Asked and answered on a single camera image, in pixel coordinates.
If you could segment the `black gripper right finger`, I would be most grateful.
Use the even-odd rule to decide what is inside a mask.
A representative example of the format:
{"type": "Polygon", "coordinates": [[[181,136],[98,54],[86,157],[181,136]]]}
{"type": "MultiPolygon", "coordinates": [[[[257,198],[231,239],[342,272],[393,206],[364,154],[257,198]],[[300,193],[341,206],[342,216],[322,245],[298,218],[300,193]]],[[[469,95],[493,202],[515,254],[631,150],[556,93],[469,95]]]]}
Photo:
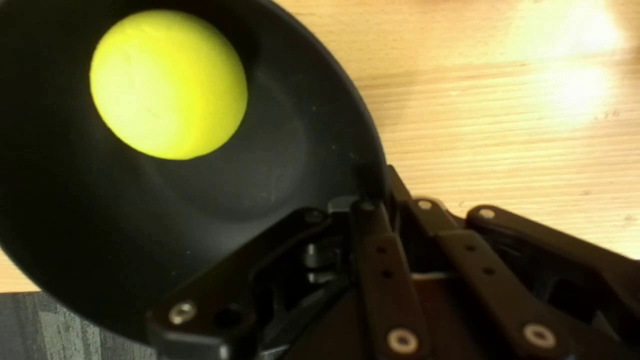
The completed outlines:
{"type": "Polygon", "coordinates": [[[409,203],[421,360],[640,360],[638,264],[497,206],[409,203]]]}

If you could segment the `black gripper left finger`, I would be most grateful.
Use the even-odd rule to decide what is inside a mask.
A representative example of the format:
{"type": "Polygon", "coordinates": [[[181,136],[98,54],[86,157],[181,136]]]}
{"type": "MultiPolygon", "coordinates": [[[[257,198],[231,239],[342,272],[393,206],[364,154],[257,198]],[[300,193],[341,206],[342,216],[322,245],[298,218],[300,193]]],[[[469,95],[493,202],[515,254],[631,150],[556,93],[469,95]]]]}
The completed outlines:
{"type": "Polygon", "coordinates": [[[296,210],[149,312],[162,360],[427,360],[386,206],[296,210]]]}

